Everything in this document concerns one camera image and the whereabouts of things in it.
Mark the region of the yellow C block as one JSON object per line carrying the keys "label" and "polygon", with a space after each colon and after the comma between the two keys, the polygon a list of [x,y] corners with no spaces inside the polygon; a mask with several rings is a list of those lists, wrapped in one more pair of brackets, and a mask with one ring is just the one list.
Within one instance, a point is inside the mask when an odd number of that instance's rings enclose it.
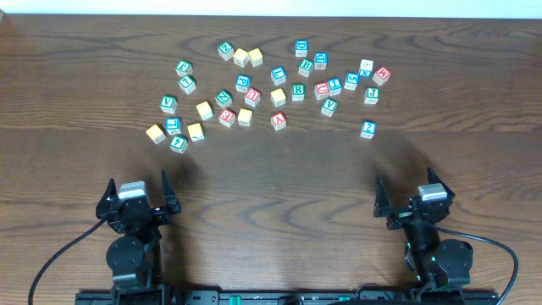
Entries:
{"label": "yellow C block", "polygon": [[196,110],[199,113],[201,120],[207,120],[213,117],[213,110],[208,101],[197,104]]}

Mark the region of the yellow O block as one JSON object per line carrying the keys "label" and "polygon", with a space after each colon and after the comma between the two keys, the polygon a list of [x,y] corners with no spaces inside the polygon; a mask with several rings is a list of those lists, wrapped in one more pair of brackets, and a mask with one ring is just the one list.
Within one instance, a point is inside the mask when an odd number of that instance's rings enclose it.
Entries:
{"label": "yellow O block", "polygon": [[242,108],[237,116],[238,124],[249,127],[252,124],[253,112],[250,109]]}

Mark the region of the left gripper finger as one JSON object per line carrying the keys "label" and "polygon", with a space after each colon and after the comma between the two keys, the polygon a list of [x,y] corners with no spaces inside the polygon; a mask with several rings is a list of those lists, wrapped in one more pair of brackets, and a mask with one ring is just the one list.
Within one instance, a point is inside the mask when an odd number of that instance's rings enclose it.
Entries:
{"label": "left gripper finger", "polygon": [[164,169],[162,169],[161,176],[162,176],[163,199],[166,202],[166,205],[168,206],[169,211],[180,212],[181,206],[180,206],[179,198],[174,192],[170,184],[167,172]]}
{"label": "left gripper finger", "polygon": [[103,193],[101,199],[98,201],[97,208],[109,208],[111,198],[116,196],[117,188],[114,179],[111,178],[108,182],[105,192]]}

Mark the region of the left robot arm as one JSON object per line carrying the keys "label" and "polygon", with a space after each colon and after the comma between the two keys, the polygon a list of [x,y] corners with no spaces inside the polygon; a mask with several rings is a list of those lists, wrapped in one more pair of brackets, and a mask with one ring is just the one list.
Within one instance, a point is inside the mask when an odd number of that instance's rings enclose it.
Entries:
{"label": "left robot arm", "polygon": [[153,208],[143,181],[117,188],[110,180],[96,207],[98,219],[121,235],[106,254],[112,270],[114,305],[166,305],[183,301],[177,288],[163,282],[159,227],[181,212],[180,201],[163,171],[165,204]]}

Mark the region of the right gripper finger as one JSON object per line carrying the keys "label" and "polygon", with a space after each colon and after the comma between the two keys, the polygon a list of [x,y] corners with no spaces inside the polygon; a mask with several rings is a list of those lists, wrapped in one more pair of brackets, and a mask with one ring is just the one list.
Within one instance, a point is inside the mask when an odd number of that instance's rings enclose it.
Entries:
{"label": "right gripper finger", "polygon": [[376,196],[374,204],[374,217],[387,217],[391,213],[390,199],[384,188],[383,182],[376,177]]}
{"label": "right gripper finger", "polygon": [[434,172],[431,167],[427,168],[427,176],[429,184],[440,184],[442,186],[442,189],[445,191],[448,199],[453,199],[455,197],[455,192]]}

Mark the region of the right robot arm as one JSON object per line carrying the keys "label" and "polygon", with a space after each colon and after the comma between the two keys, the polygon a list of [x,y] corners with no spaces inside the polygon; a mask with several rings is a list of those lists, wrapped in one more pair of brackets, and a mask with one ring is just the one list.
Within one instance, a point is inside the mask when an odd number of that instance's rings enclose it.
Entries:
{"label": "right robot arm", "polygon": [[413,301],[420,302],[424,294],[437,291],[459,291],[470,283],[473,248],[457,239],[441,240],[436,224],[450,213],[455,193],[431,169],[428,183],[418,188],[405,207],[390,203],[383,181],[376,179],[373,216],[385,218],[388,230],[403,230],[406,234],[405,261],[416,273],[419,285],[411,289]]}

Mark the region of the green R block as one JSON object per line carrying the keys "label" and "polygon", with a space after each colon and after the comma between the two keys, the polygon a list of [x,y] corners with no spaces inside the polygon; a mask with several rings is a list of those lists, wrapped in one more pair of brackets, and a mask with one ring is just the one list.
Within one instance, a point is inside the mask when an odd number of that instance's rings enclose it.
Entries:
{"label": "green R block", "polygon": [[293,84],[291,87],[291,99],[293,102],[303,101],[305,97],[305,86],[303,84]]}

